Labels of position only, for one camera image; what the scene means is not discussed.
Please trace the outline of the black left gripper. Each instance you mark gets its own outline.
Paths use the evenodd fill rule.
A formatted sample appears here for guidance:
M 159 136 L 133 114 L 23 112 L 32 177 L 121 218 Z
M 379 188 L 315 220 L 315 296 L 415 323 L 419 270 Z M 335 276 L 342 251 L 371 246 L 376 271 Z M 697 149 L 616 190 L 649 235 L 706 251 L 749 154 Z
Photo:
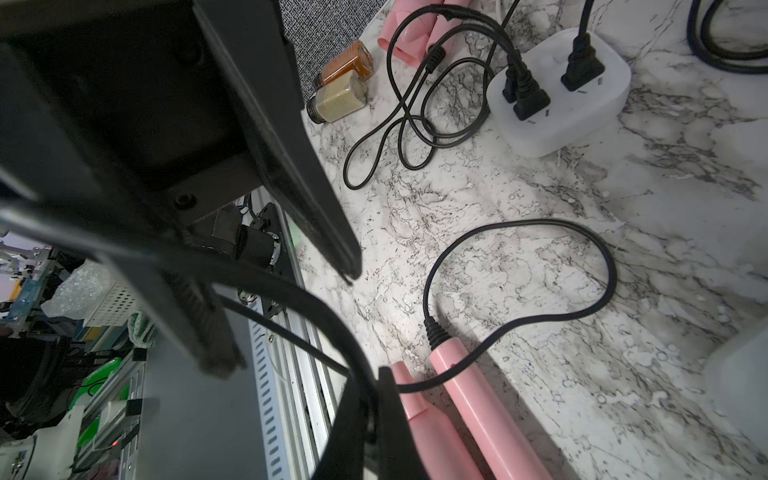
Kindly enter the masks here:
M 234 201 L 259 177 L 354 280 L 361 246 L 303 108 L 276 1 L 1 5 L 5 201 L 231 252 L 244 235 Z

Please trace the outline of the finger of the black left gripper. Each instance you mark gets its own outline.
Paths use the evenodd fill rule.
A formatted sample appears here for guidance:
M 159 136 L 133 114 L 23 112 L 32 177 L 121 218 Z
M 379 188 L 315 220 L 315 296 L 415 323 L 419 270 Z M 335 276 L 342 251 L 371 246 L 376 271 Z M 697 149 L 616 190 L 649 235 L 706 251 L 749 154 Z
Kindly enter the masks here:
M 246 366 L 213 288 L 137 260 L 99 253 L 97 259 L 138 300 L 160 332 L 205 374 L 229 378 Z

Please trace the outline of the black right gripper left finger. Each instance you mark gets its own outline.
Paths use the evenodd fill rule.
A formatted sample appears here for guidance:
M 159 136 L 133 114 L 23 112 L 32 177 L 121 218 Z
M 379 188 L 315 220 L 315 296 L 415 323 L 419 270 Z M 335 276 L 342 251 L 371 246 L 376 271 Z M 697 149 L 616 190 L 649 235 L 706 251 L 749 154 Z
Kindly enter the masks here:
M 312 479 L 363 478 L 370 407 L 356 382 L 344 387 L 328 442 Z

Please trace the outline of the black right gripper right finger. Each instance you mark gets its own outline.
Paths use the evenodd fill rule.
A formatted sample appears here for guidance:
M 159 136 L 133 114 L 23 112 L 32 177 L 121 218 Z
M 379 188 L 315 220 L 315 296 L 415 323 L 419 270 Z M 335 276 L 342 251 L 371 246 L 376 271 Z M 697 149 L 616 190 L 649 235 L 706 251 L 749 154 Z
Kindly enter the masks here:
M 428 479 L 411 433 L 397 384 L 389 367 L 377 382 L 376 445 L 379 479 Z

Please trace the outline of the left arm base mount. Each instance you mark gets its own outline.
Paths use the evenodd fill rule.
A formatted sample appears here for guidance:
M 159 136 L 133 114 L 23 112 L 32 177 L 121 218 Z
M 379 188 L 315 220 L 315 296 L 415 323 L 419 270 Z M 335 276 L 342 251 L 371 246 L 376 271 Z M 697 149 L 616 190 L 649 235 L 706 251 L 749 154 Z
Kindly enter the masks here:
M 237 227 L 234 227 L 234 221 L 243 220 L 243 216 L 235 214 L 235 211 L 239 211 L 236 205 L 227 205 L 217 211 L 214 239 L 234 260 L 259 267 L 275 276 L 292 279 L 277 206 L 269 202 L 256 213 L 252 198 L 249 197 L 246 207 L 246 216 L 250 221 L 240 223 Z

